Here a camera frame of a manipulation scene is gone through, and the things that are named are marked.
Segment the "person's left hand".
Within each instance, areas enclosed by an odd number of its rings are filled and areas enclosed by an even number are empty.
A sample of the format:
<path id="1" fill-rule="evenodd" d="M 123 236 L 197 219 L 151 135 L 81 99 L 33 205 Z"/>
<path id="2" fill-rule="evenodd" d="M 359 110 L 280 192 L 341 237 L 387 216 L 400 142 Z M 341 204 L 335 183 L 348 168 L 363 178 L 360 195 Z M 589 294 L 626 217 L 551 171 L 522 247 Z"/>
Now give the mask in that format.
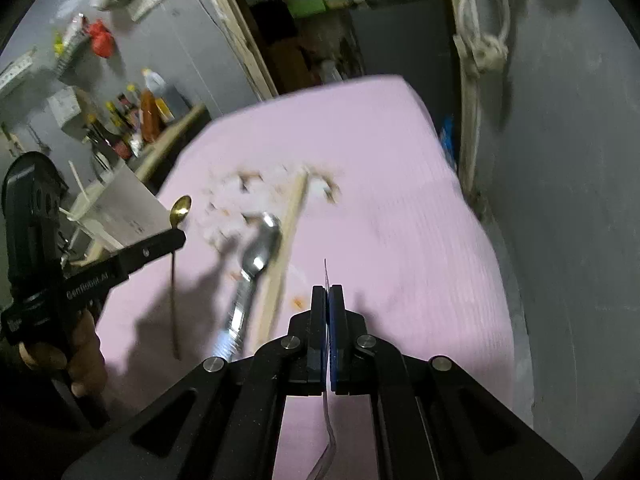
<path id="1" fill-rule="evenodd" d="M 64 340 L 64 349 L 48 342 L 21 342 L 23 362 L 33 370 L 61 378 L 70 385 L 76 398 L 97 396 L 107 383 L 107 371 L 96 333 L 94 318 L 82 312 L 73 333 Z"/>

